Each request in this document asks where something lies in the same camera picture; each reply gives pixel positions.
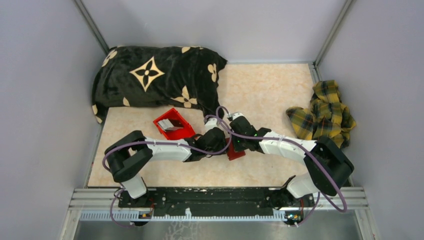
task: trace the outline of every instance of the floor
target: floor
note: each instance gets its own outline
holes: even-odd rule
[[[219,102],[230,112],[243,113],[257,129],[265,127],[295,136],[285,111],[309,105],[313,80],[308,64],[228,64],[219,77]],[[88,186],[118,186],[102,167],[105,149],[134,130],[164,140],[153,120],[170,108],[110,108]],[[203,133],[200,110],[176,109],[196,133]],[[290,176],[306,172],[303,165],[281,156],[247,152],[233,161],[220,155],[197,162],[148,162],[140,174],[149,187],[267,187],[281,186]]]

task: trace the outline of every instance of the red tray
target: red tray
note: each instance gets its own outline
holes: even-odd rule
[[[164,131],[158,124],[160,120],[164,120],[164,119],[178,120],[182,124],[183,128],[177,129],[175,131]],[[165,138],[168,140],[190,138],[196,134],[192,126],[180,115],[180,113],[175,108],[171,108],[169,111],[165,112],[162,116],[156,118],[153,121],[153,123],[154,125],[156,125],[159,132],[162,135],[164,135]]]

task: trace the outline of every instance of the plaid cloth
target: plaid cloth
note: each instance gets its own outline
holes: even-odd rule
[[[356,126],[348,106],[340,100],[335,80],[320,81],[313,86],[309,109],[290,107],[285,111],[299,139],[331,138],[339,148],[349,146],[349,132]]]

